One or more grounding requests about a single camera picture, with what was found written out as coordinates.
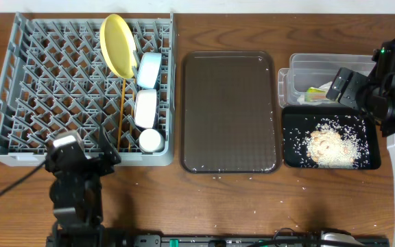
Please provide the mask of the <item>green snack wrapper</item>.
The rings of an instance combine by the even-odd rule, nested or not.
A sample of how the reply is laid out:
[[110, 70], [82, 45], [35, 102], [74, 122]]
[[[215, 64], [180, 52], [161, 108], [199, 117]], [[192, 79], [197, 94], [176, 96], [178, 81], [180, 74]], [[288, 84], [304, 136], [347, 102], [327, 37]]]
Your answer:
[[315, 88], [310, 87], [304, 93], [304, 100], [306, 102], [324, 102], [328, 101], [326, 94], [328, 93], [328, 88]]

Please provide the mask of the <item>pale green cup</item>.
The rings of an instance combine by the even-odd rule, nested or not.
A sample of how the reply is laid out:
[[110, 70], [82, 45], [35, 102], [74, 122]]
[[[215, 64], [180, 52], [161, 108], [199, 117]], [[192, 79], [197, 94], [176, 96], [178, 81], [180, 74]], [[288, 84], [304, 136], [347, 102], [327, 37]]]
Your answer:
[[160, 152], [164, 146], [164, 137], [155, 129], [146, 129], [139, 136], [139, 147], [144, 153]]

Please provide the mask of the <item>white napkin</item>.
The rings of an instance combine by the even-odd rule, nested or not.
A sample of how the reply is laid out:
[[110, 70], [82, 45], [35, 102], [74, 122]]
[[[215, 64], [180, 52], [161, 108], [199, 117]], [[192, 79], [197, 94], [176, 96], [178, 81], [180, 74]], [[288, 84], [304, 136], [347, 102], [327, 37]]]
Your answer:
[[[332, 82], [327, 82], [326, 84], [323, 84], [322, 86], [319, 87], [315, 87], [315, 88], [328, 88], [330, 89]], [[328, 99], [328, 101], [324, 101], [324, 102], [306, 102], [304, 100], [304, 93], [297, 99], [297, 102], [300, 104], [309, 104], [309, 105], [316, 105], [316, 104], [323, 104], [326, 102], [330, 102], [330, 100]]]

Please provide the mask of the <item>white pink bowl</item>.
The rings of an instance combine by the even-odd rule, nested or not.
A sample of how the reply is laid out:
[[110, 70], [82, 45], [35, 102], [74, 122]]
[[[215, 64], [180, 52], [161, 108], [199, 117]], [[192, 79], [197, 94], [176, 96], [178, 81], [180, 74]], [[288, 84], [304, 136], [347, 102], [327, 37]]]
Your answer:
[[157, 93], [155, 89], [141, 90], [136, 95], [134, 122], [140, 128], [153, 128], [156, 118]]

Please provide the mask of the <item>rice and food scraps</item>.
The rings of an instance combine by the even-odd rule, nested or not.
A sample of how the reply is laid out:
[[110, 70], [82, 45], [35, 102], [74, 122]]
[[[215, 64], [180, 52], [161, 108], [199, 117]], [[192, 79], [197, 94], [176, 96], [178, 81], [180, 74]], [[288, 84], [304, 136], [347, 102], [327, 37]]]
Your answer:
[[351, 129], [329, 123], [318, 124], [303, 144], [306, 155], [323, 168], [352, 168], [361, 158], [360, 139]]

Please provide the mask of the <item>wooden chopstick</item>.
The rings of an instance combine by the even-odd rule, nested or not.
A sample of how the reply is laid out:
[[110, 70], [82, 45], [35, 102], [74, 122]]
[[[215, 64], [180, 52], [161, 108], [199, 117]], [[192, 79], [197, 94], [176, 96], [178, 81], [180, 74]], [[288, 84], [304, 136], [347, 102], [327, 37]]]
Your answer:
[[128, 130], [128, 152], [132, 151], [132, 146], [135, 144], [135, 140], [133, 135], [133, 130], [134, 130], [134, 108], [135, 108], [135, 98], [136, 98], [136, 93], [133, 89], [133, 87], [136, 86], [136, 79], [133, 78], [131, 83], [131, 90], [132, 90], [132, 98], [130, 98], [130, 114], [128, 115], [128, 122], [129, 122], [129, 130]]
[[117, 151], [120, 150], [121, 145], [121, 130], [122, 130], [122, 121], [123, 121], [123, 105], [125, 103], [125, 79], [122, 79], [122, 87], [121, 87], [121, 103], [120, 103], [120, 112], [119, 112], [119, 128], [117, 134]]

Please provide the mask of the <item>light blue bowl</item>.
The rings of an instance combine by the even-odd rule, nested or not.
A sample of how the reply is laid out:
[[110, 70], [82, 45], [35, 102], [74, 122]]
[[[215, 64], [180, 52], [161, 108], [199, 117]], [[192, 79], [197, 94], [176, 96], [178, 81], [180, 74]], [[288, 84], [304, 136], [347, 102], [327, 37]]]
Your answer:
[[138, 70], [137, 84], [143, 89], [154, 89], [160, 71], [161, 53], [147, 52], [143, 54]]

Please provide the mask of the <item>yellow round plate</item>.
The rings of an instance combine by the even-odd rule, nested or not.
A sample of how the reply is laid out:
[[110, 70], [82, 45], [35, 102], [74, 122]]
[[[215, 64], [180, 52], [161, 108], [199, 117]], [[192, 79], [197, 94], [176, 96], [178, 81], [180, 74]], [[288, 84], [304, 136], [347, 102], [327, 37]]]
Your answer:
[[136, 44], [128, 24], [118, 14], [106, 17], [100, 27], [101, 52], [108, 68], [120, 78], [133, 78]]

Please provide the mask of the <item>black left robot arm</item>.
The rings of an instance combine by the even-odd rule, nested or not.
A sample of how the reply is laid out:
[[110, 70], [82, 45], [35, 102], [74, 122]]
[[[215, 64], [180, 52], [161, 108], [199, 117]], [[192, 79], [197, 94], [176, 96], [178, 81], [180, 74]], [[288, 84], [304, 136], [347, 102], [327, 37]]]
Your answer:
[[102, 176], [115, 171], [121, 162], [118, 151], [104, 128], [99, 129], [97, 144], [101, 154], [89, 158], [81, 136], [75, 130], [60, 133], [49, 148], [45, 169], [56, 180], [50, 187], [56, 222], [47, 246], [109, 246], [115, 235], [102, 226]]

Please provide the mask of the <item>clear plastic waste bin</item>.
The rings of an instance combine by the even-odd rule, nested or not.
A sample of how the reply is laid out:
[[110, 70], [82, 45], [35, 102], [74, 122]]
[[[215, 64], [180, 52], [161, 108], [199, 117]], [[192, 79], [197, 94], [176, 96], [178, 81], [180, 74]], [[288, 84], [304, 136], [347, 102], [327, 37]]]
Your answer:
[[342, 67], [368, 75], [375, 62], [369, 55], [352, 54], [292, 54], [289, 67], [278, 71], [278, 101], [286, 106], [339, 107], [340, 104], [324, 99], [307, 102], [305, 93], [309, 88], [320, 88], [333, 81]]

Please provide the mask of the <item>black waste tray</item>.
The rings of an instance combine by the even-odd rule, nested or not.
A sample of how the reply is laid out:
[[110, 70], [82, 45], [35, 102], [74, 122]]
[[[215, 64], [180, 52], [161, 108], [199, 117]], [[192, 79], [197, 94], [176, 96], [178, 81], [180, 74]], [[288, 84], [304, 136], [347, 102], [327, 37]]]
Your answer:
[[[342, 107], [288, 106], [282, 111], [283, 153], [286, 164], [296, 168], [378, 169], [381, 155], [375, 124], [357, 111]], [[332, 130], [350, 139], [357, 149], [348, 165], [319, 164], [308, 152], [311, 134]]]

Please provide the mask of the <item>grey plastic dish rack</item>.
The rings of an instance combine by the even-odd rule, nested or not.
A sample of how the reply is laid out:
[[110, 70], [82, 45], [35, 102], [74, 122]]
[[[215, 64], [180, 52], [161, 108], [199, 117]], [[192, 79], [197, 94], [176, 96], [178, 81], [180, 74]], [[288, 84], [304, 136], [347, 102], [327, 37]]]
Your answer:
[[100, 47], [101, 19], [32, 19], [16, 14], [0, 76], [0, 162], [35, 166], [61, 132], [79, 133], [88, 157], [97, 156], [99, 128], [117, 148], [122, 79], [125, 103], [119, 155], [124, 166], [166, 166], [174, 157], [176, 23], [128, 19], [136, 51], [162, 54], [155, 83], [155, 129], [165, 146], [156, 153], [139, 148], [141, 128], [128, 152], [130, 83], [107, 66]]

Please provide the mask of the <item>dark brown serving tray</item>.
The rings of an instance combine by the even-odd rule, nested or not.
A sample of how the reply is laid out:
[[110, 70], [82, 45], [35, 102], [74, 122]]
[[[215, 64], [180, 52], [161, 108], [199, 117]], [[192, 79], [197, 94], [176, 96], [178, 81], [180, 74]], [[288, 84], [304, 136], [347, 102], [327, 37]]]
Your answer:
[[271, 174], [283, 162], [274, 61], [264, 51], [194, 51], [182, 66], [181, 166]]

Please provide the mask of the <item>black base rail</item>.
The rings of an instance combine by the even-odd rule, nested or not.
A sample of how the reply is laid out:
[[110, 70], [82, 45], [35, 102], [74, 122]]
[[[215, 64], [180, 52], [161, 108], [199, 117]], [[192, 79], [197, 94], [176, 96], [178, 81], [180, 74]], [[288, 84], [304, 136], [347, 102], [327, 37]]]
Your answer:
[[301, 246], [301, 240], [319, 240], [316, 235], [297, 234], [295, 232], [282, 234], [275, 232], [274, 236], [241, 237], [241, 236], [160, 236], [160, 235], [131, 235], [113, 228], [105, 228], [101, 232], [86, 232], [69, 234], [64, 230], [55, 230], [47, 237], [46, 247], [211, 247], [211, 246], [250, 246], [259, 242], [271, 240], [282, 241], [278, 246]]

